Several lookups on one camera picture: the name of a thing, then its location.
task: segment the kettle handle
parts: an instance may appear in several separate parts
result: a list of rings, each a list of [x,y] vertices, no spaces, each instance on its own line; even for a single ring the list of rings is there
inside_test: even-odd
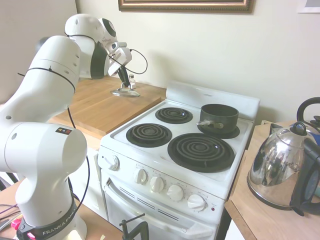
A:
[[[300,216],[304,216],[303,212],[320,215],[320,202],[311,202],[319,181],[320,146],[306,138],[304,140],[303,164],[290,201],[291,209]]]
[[[296,113],[296,120],[298,122],[303,122],[304,124],[310,125],[311,127],[316,129],[320,133],[317,126],[313,125],[312,123],[306,122],[304,119],[304,113],[305,113],[306,108],[310,105],[313,105],[313,104],[320,104],[320,97],[316,96],[316,97],[312,97],[308,100],[305,100],[298,108],[298,111]]]

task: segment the oven door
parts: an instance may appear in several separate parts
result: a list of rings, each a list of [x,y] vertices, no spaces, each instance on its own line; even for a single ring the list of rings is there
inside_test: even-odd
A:
[[[119,224],[122,220],[129,220],[145,213],[145,216],[127,224],[129,232],[139,223],[146,221],[150,240],[213,240],[215,238],[216,227],[198,222],[161,203],[152,202],[128,187],[112,182],[110,178],[104,186],[104,191],[109,222],[120,230]]]

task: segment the kettle lid knob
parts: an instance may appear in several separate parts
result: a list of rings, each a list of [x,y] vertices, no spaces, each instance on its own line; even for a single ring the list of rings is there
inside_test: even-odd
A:
[[[306,136],[307,135],[307,128],[306,125],[304,125],[303,122],[297,121],[292,127],[290,127],[290,131],[293,132],[294,134],[297,134],[299,136]]]

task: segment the picture frame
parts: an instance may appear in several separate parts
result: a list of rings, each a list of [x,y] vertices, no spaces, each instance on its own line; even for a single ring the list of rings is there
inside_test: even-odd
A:
[[[118,0],[122,12],[250,14],[255,0]]]
[[[320,0],[298,0],[297,12],[301,14],[320,13]]]

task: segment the stove knob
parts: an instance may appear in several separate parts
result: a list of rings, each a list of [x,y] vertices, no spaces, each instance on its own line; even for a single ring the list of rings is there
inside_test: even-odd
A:
[[[105,157],[104,161],[106,162],[109,170],[116,171],[119,167],[119,158],[116,155],[113,155],[112,158]]]
[[[166,193],[173,201],[180,201],[184,197],[183,189],[178,185],[172,185],[169,187]]]
[[[188,207],[190,209],[196,210],[196,211],[202,211],[206,206],[205,200],[196,194],[193,194],[188,199]]]
[[[160,193],[165,187],[164,181],[161,177],[158,176],[154,176],[153,178],[151,178],[150,185],[151,191],[154,193]]]
[[[133,173],[134,182],[137,184],[144,184],[147,180],[147,176],[146,171],[141,168],[136,169]]]

